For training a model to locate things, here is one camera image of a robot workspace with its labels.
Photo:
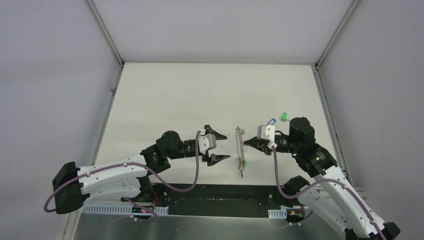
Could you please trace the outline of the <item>grey perforated key organizer plate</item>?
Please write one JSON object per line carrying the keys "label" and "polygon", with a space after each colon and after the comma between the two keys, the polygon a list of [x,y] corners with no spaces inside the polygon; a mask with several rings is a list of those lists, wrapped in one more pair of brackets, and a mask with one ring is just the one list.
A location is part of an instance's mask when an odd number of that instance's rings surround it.
{"label": "grey perforated key organizer plate", "polygon": [[236,146],[237,146],[237,160],[242,161],[242,166],[238,168],[238,170],[243,169],[245,172],[245,166],[243,166],[243,161],[245,161],[245,155],[244,155],[244,145],[243,145],[243,134],[245,133],[245,130],[237,126],[235,128],[236,132]]}

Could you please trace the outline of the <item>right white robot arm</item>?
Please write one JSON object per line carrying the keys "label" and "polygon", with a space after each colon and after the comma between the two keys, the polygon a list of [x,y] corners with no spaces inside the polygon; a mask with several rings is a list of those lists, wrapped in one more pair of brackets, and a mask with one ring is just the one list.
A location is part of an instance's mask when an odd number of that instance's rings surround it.
{"label": "right white robot arm", "polygon": [[[291,119],[288,134],[271,124],[260,125],[257,135],[243,144],[273,156],[276,186],[284,200],[308,207],[343,240],[394,240],[401,233],[396,223],[383,220],[361,198],[335,158],[316,142],[306,117]],[[291,154],[314,182],[298,175],[281,185],[278,153]]]}

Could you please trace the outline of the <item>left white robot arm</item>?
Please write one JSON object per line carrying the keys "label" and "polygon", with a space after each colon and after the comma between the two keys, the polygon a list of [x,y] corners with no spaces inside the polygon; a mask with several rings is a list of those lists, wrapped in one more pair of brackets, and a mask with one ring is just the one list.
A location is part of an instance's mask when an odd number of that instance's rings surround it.
{"label": "left white robot arm", "polygon": [[[144,203],[154,194],[150,176],[173,191],[190,192],[198,182],[201,162],[212,167],[230,158],[229,155],[209,153],[217,147],[218,141],[227,139],[210,125],[205,125],[194,139],[188,140],[181,140],[176,131],[169,130],[153,145],[122,160],[89,166],[68,162],[53,178],[53,192],[44,203],[43,210],[58,215],[68,214],[87,203],[109,199],[129,202],[137,198]],[[171,168],[170,160],[187,158],[195,159],[194,180],[189,187],[177,188],[160,177],[160,173]]]}

